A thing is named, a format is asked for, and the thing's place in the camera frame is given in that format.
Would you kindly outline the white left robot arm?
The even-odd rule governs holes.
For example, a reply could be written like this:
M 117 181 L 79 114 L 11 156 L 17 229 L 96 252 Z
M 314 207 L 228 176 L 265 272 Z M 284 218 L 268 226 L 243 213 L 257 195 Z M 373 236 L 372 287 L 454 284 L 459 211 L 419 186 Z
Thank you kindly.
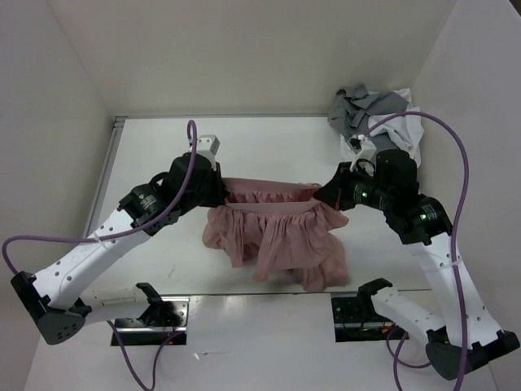
M 197 207 L 224 203 L 221 167 L 212 152 L 176 158 L 169 171 L 134 187 L 88 238 L 36 274 L 11 279 L 18 298 L 48 345 L 75 336 L 85 325 L 137 319 L 143 325 L 174 318 L 173 305 L 149 283 L 130 289 L 91 291 L 89 286 L 126 253 Z

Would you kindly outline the pink pleated skirt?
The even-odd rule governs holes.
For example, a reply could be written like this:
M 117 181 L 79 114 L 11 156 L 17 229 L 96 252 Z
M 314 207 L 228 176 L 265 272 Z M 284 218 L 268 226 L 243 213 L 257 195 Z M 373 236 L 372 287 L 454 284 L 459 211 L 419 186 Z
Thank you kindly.
M 344 246 L 332 232 L 348 218 L 314 199 L 317 184 L 245 178 L 224 184 L 224 205 L 208 210 L 206 247 L 224 251 L 235 268 L 253 262 L 259 282 L 287 272 L 307 292 L 347 283 Z

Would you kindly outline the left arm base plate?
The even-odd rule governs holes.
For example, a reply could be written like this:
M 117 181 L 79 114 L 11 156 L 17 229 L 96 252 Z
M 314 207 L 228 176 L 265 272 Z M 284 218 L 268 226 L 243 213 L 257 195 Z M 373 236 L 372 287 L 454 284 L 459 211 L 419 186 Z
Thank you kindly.
M 163 296 L 166 310 L 159 318 L 116 319 L 113 324 L 125 346 L 160 346 L 169 337 L 167 345 L 185 345 L 190 308 L 189 297 Z

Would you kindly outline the white crumpled skirt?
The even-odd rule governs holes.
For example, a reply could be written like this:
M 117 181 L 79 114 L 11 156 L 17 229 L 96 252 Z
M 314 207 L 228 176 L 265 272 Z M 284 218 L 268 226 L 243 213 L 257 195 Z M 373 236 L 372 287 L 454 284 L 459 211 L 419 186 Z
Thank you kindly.
M 420 108 L 415 106 L 412 100 L 405 112 L 417 112 L 419 110 Z M 369 119 L 370 128 L 388 116 L 372 116 Z M 418 116 L 399 116 L 377 127 L 375 130 L 370 130 L 370 128 L 364 135 L 371 139 L 379 152 L 388 149 L 401 149 L 408 152 L 417 165 L 421 164 L 420 141 L 424 135 L 424 129 Z M 341 135 L 339 135 L 339 138 L 340 159 L 345 161 L 344 147 L 346 141 Z

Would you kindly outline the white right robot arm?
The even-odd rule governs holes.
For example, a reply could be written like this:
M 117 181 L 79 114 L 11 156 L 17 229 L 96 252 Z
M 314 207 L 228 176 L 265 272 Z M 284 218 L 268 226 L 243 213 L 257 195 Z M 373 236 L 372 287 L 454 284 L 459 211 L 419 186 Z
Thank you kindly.
M 382 316 L 424 345 L 429 363 L 446 380 L 475 371 L 519 348 L 518 337 L 488 312 L 463 263 L 455 231 L 441 203 L 419 191 L 417 166 L 406 152 L 380 152 L 370 162 L 341 162 L 317 200 L 339 211 L 358 205 L 379 210 L 417 260 L 440 305 L 436 316 L 402 297 L 386 279 L 358 289 L 357 311 Z

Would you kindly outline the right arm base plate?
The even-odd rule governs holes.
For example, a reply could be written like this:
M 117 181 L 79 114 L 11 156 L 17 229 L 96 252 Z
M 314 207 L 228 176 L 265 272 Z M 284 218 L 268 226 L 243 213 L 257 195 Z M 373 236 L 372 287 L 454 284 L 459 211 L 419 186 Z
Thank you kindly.
M 389 332 L 399 340 L 404 334 L 390 319 L 365 310 L 356 295 L 332 295 L 331 309 L 336 343 L 385 340 Z

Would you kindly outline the grey crumpled skirt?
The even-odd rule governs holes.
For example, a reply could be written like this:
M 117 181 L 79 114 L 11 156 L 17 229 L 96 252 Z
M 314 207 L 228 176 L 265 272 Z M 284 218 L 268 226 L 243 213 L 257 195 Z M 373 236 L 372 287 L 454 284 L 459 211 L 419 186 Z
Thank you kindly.
M 388 116 L 404 112 L 412 103 L 409 88 L 374 92 L 364 84 L 355 87 L 341 87 L 329 110 L 327 121 L 348 141 L 352 136 L 365 134 L 372 116 Z

